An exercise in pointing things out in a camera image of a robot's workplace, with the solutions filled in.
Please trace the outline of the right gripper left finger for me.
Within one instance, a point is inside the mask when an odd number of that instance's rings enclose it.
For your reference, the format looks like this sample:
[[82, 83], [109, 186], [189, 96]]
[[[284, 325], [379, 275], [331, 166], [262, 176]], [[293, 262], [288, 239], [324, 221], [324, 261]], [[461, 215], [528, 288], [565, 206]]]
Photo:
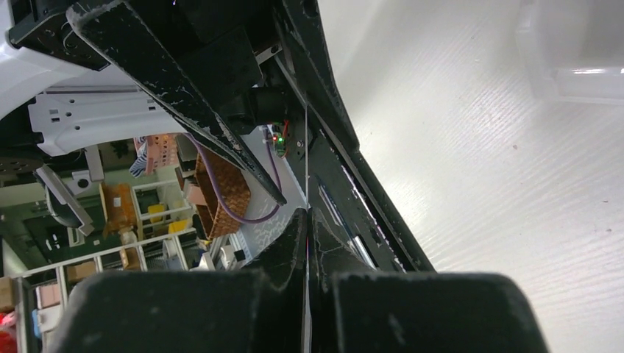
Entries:
[[83, 280], [51, 352], [302, 352], [305, 233], [282, 234], [233, 271], [104, 271]]

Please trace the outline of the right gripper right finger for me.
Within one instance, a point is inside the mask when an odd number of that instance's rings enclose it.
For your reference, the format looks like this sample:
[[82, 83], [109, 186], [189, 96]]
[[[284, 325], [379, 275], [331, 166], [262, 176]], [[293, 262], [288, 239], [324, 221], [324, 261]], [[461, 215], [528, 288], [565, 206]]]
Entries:
[[491, 273], [381, 271], [308, 214], [313, 352], [546, 352], [525, 294]]

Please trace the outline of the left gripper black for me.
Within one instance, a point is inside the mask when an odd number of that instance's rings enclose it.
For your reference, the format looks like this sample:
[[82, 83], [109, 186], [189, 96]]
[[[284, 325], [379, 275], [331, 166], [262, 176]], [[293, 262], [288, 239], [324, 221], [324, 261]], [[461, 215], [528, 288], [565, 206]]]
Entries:
[[[286, 198], [276, 182], [209, 104], [220, 107], [260, 79], [252, 53], [277, 39], [268, 32], [268, 8], [267, 1], [9, 1], [7, 109], [52, 87], [70, 94], [129, 86], [132, 79], [202, 146], [249, 172], [282, 206]], [[359, 233], [381, 268], [433, 271], [360, 151], [318, 4], [277, 1], [275, 9], [294, 67], [289, 78], [308, 109], [316, 185], [327, 186], [348, 225], [363, 227]]]

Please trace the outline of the silver VIP credit card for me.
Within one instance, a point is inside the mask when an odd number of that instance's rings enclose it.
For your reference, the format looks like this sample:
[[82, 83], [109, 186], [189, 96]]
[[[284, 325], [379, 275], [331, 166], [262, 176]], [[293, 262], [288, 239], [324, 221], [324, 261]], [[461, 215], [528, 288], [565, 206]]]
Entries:
[[[309, 201], [309, 134], [308, 134], [308, 103], [304, 103], [304, 162], [305, 162], [305, 209], [306, 212], [310, 209]], [[312, 317], [311, 317], [311, 292], [310, 292], [310, 264], [309, 264], [309, 236], [305, 237], [305, 315], [304, 315], [304, 352], [312, 352]]]

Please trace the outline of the clear plastic card box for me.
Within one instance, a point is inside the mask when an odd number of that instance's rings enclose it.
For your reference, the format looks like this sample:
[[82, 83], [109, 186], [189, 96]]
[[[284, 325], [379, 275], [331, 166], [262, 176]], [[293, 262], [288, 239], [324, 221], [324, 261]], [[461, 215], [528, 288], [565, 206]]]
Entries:
[[515, 39], [536, 98], [623, 104], [622, 1], [521, 1]]

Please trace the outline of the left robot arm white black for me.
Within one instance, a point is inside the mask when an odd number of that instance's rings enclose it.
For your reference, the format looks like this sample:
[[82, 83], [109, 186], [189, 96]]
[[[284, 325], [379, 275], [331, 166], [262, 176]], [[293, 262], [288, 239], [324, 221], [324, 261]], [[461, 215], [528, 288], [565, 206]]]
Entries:
[[87, 146], [188, 132], [294, 206], [252, 131], [272, 125], [303, 199], [378, 268], [432, 271], [360, 151], [317, 1], [3, 1], [3, 174]]

